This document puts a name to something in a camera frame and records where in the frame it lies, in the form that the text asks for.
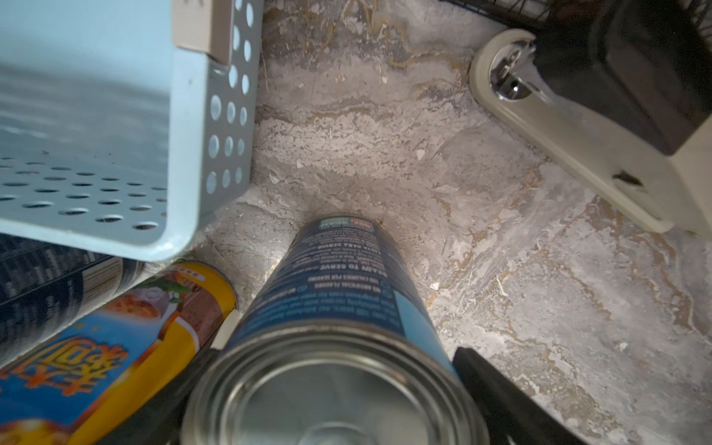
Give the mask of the blue Progresso soup can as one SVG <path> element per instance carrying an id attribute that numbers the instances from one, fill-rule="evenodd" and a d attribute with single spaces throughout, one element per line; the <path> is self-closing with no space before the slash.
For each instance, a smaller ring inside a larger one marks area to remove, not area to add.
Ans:
<path id="1" fill-rule="evenodd" d="M 2 235 L 2 365 L 129 289 L 143 268 L 142 261 Z"/>

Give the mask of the colourful can white lid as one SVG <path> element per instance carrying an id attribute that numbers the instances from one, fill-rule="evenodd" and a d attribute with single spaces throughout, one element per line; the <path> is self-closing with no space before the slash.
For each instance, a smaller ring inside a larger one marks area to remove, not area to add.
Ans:
<path id="1" fill-rule="evenodd" d="M 174 263 L 1 370 L 4 444 L 94 444 L 211 343 L 237 295 L 218 270 Z"/>

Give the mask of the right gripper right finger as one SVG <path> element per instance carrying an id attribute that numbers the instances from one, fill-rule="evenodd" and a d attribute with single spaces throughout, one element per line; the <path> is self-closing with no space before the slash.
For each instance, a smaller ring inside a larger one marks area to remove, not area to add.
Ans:
<path id="1" fill-rule="evenodd" d="M 458 348 L 452 365 L 482 413 L 492 444 L 586 444 L 475 350 Z"/>

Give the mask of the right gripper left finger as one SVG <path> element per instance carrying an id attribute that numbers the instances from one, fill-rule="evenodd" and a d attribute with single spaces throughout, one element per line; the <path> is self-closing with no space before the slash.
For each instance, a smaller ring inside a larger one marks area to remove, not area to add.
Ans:
<path id="1" fill-rule="evenodd" d="M 98 444 L 179 444 L 189 396 L 220 350 L 202 350 L 185 369 Z"/>

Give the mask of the light blue plastic basket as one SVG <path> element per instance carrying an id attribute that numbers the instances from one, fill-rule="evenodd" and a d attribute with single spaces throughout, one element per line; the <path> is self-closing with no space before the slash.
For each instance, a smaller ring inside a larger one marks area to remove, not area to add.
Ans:
<path id="1" fill-rule="evenodd" d="M 5 1 L 1 230 L 168 260 L 250 186 L 261 1 Z"/>

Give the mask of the blue can silver top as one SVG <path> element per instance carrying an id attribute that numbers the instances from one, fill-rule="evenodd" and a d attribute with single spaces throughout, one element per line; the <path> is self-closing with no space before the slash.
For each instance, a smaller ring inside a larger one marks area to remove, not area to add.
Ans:
<path id="1" fill-rule="evenodd" d="M 394 240 L 306 224 L 200 378 L 185 444 L 487 444 Z"/>

